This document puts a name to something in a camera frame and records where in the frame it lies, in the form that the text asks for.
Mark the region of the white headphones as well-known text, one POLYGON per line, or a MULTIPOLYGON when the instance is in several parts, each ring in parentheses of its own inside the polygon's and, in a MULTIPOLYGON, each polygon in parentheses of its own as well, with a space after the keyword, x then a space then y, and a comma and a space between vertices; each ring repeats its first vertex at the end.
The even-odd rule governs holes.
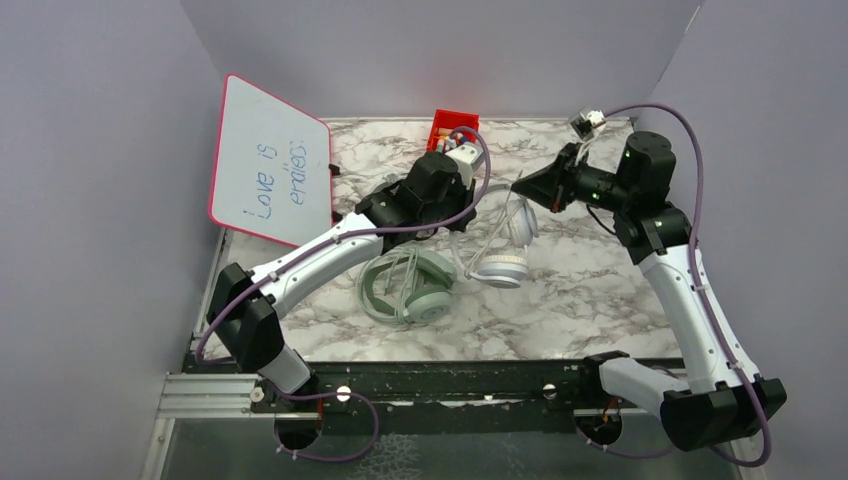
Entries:
POLYGON ((507 197, 485 242, 464 259, 460 253, 460 233, 451 232, 450 251, 465 279, 497 289, 516 289, 530 273, 528 250, 539 237, 538 221, 529 201, 513 193, 509 185, 489 186, 485 196, 495 193, 505 193, 507 197))

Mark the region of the grey white gaming headset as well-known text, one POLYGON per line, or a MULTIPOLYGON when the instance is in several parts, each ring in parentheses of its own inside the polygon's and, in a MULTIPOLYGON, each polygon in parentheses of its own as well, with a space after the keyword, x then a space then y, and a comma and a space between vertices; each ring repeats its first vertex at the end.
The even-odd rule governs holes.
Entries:
POLYGON ((378 182, 373 192, 393 196, 405 178, 405 175, 395 173, 387 174, 378 182))

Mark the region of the green headphones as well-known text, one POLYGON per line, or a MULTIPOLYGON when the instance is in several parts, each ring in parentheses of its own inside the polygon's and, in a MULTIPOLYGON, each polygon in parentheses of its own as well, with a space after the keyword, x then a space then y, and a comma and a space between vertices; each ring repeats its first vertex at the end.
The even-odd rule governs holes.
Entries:
POLYGON ((442 255, 401 248, 366 262, 355 282, 360 308, 384 324, 429 324, 447 315, 457 280, 442 255))

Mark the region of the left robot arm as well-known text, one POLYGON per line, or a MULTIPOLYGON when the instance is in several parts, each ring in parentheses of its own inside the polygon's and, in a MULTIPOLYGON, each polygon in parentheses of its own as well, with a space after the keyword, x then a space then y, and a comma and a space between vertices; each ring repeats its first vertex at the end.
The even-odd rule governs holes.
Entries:
POLYGON ((483 148, 427 152, 406 176, 364 197, 324 234, 266 264, 237 263, 218 273, 206 313, 209 324, 195 355, 218 336, 244 373, 258 373, 276 387, 285 407, 298 411, 313 401, 312 370, 290 347, 280 319, 312 292, 350 268, 441 228, 462 230, 475 216, 491 160, 483 148))

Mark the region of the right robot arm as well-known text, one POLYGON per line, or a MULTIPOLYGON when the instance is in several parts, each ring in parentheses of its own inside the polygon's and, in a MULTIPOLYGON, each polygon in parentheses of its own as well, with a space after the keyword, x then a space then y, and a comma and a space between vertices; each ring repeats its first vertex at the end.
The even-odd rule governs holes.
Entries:
POLYGON ((691 243, 694 228, 667 199, 675 165, 670 141, 641 131, 627 137, 615 172, 589 165, 569 143, 511 189, 553 213, 573 202, 612 213, 616 238, 669 321, 686 378, 614 351, 583 360, 578 396, 592 407, 628 401, 654 415, 677 449, 692 451, 762 432, 787 394, 780 380, 761 375, 709 289, 701 253, 691 243))

